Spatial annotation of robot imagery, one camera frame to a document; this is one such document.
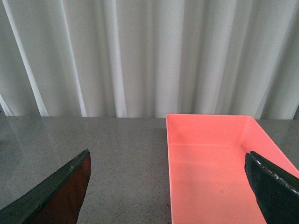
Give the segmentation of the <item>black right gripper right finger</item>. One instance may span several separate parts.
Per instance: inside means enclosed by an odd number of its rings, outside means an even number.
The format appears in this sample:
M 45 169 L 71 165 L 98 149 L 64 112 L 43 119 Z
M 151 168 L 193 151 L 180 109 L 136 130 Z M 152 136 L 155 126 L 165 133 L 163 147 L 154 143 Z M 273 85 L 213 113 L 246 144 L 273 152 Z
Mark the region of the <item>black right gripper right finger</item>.
M 268 224 L 299 222 L 299 179 L 260 154 L 245 155 L 249 185 Z

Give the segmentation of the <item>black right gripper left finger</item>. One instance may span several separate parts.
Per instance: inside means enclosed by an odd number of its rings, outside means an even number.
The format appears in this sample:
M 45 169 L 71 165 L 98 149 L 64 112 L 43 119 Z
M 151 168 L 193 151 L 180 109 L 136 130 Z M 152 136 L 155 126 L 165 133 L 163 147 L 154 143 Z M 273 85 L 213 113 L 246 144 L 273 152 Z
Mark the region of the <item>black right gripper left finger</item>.
M 75 224 L 91 176 L 91 155 L 82 151 L 28 193 L 0 211 L 2 224 Z

